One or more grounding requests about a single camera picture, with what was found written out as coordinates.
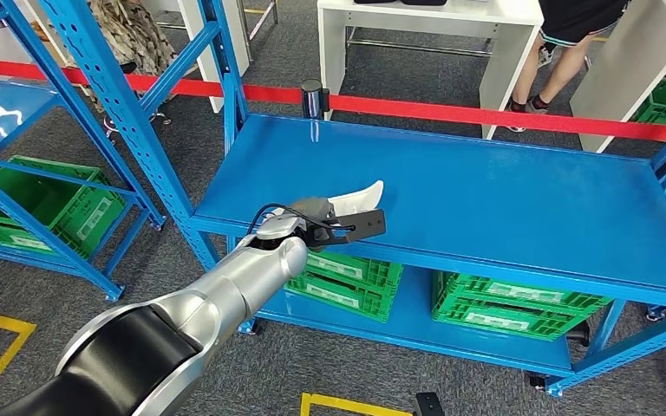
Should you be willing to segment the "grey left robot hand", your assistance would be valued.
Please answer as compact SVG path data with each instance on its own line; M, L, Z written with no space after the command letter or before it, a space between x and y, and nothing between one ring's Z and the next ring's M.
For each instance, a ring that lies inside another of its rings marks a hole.
M328 224L334 224L336 222L334 205L327 198L302 198L293 202L290 205L290 208L319 222Z

